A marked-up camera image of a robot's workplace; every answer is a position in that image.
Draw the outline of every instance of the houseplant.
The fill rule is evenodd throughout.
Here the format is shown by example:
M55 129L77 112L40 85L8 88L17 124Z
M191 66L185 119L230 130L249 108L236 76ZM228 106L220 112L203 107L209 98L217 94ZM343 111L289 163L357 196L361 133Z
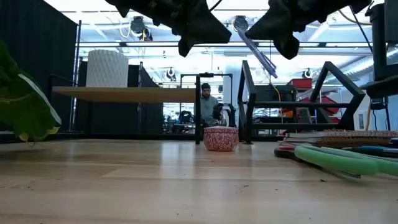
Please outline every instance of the houseplant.
M55 134L61 119L33 78L19 69L0 40L0 123L22 141Z

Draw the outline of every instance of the red patterned cup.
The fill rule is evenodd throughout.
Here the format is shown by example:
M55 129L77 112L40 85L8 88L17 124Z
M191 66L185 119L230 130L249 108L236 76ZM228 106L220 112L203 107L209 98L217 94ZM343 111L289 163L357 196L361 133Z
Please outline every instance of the red patterned cup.
M205 146L209 151L233 151L238 145L238 129L227 127L205 128Z

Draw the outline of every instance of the white vase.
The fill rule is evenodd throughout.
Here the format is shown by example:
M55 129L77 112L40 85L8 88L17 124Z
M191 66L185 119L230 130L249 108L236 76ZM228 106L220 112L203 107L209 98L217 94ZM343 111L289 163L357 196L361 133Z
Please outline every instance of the white vase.
M87 87L127 87L129 59L111 50L88 53Z

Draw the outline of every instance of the wooden surface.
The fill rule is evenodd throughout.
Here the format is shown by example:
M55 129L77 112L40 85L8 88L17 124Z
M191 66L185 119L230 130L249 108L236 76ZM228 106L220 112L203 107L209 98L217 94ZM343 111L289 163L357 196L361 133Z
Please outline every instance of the wooden surface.
M194 103L195 89L188 88L102 88L55 86L53 92L92 102Z
M0 223L397 223L397 178L341 178L277 159L274 147L0 145Z

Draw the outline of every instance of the black curtain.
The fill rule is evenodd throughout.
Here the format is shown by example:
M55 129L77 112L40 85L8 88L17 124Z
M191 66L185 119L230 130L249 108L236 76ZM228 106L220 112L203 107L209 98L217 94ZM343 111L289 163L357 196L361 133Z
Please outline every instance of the black curtain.
M141 87L159 86L141 69ZM163 133L163 103L141 103L141 134Z
M138 65L129 65L127 86L138 87ZM79 84L85 86L87 62L79 67ZM87 132L87 117L91 116L92 134L137 134L138 103L92 103L88 114L88 102L78 100L76 106L76 131Z
M18 66L35 78L46 95L50 74L72 80L77 25L43 0L0 3L0 39ZM70 86L59 80L54 85ZM71 99L53 95L52 104L62 118L61 130L68 129Z

